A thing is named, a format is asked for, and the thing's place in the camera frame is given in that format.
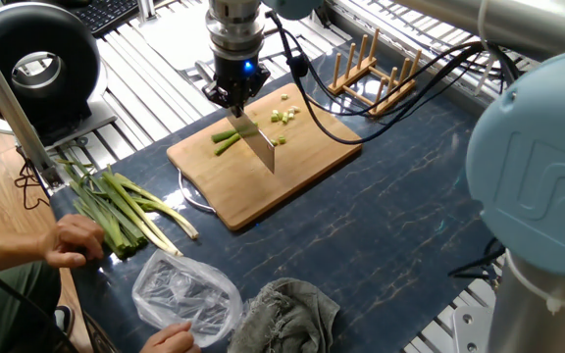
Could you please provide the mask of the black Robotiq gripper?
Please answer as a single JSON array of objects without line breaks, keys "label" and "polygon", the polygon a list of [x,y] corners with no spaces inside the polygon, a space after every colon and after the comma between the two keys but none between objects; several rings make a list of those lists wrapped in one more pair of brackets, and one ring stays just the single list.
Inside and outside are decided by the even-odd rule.
[{"label": "black Robotiq gripper", "polygon": [[214,63],[214,81],[206,84],[202,92],[209,101],[229,109],[238,118],[248,100],[254,98],[266,84],[271,72],[258,61],[257,56],[241,60],[216,56]]}]

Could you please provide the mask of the person's left hand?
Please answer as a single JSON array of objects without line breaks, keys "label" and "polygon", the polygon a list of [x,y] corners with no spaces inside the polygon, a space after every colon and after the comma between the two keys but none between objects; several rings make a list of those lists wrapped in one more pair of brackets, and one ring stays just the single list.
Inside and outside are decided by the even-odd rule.
[{"label": "person's left hand", "polygon": [[82,215],[66,215],[38,240],[38,253],[52,267],[79,268],[100,260],[104,229]]}]

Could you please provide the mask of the person's right hand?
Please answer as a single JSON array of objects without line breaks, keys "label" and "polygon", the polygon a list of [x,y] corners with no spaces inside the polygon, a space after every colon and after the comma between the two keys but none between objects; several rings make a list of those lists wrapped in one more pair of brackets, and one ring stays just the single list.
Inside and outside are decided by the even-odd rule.
[{"label": "person's right hand", "polygon": [[191,323],[163,328],[147,339],[140,353],[200,353],[190,329]]}]

